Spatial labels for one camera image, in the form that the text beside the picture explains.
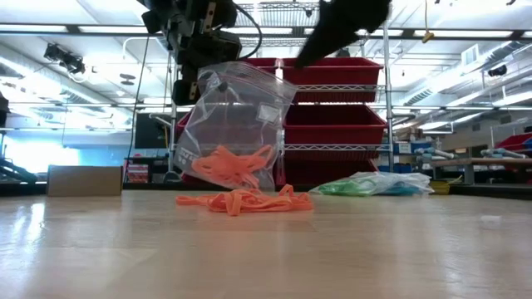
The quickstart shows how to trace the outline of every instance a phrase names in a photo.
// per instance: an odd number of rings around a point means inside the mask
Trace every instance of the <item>cardboard box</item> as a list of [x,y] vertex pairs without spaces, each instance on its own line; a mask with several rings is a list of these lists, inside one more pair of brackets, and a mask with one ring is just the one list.
[[122,167],[48,167],[48,196],[120,196]]

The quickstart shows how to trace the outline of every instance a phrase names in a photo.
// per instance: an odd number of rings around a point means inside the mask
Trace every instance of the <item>plastic bag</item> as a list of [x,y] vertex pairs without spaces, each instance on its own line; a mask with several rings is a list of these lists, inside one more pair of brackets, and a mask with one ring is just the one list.
[[322,195],[371,196],[429,194],[431,178],[424,174],[391,174],[359,172],[349,178],[326,183],[311,192]]
[[274,190],[283,120],[297,87],[243,62],[199,72],[201,97],[175,151],[185,174],[229,189]]

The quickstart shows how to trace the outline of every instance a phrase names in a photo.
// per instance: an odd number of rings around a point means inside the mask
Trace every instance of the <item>black cable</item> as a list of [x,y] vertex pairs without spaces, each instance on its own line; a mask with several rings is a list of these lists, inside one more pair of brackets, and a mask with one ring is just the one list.
[[130,150],[127,152],[127,163],[126,163],[126,171],[124,174],[124,183],[126,182],[127,178],[127,171],[129,169],[130,164],[130,158],[131,158],[131,149],[133,148],[133,132],[135,131],[135,112],[136,112],[136,106],[139,104],[139,94],[140,94],[140,85],[142,84],[142,75],[144,75],[144,66],[146,64],[146,55],[148,54],[148,45],[150,44],[150,38],[146,38],[146,48],[144,49],[144,58],[142,58],[142,68],[140,69],[140,78],[139,78],[139,86],[136,88],[136,96],[135,96],[135,104],[133,105],[133,117],[131,118],[131,140],[130,140]]
[[257,28],[257,30],[259,31],[259,43],[255,47],[255,49],[253,51],[251,51],[251,53],[249,53],[248,55],[239,58],[239,60],[248,59],[251,56],[253,56],[259,50],[260,46],[262,46],[262,44],[263,44],[263,32],[262,32],[262,30],[260,30],[260,25],[255,21],[255,19],[253,17],[251,17],[251,15],[248,12],[246,12],[243,8],[241,8],[240,5],[238,5],[236,3],[234,5],[236,6],[236,9],[239,12],[241,12],[243,15],[245,15],[253,23],[253,25]]

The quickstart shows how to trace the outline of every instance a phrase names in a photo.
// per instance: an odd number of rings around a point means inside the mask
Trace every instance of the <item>wooden table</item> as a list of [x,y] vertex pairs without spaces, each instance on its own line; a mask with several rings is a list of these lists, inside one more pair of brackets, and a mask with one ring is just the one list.
[[231,218],[176,194],[0,199],[2,299],[532,298],[529,202],[314,197]]
[[514,167],[532,166],[532,159],[493,159],[493,158],[466,158],[466,159],[449,159],[437,160],[431,162],[432,167],[436,170],[445,166],[464,166],[464,182],[466,184],[475,184],[474,165],[504,165]]

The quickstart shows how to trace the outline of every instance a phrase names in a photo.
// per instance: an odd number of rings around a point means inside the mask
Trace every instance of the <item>tangled orange string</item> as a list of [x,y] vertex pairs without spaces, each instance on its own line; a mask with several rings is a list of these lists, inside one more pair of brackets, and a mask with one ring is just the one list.
[[259,179],[253,172],[263,169],[272,159],[273,147],[266,145],[255,154],[237,156],[222,145],[209,156],[195,159],[192,169],[211,183],[229,188],[259,188]]
[[293,187],[286,185],[279,196],[268,196],[258,190],[234,190],[205,196],[178,196],[178,205],[204,205],[213,212],[226,212],[238,216],[242,212],[282,212],[314,209],[308,194],[293,193]]

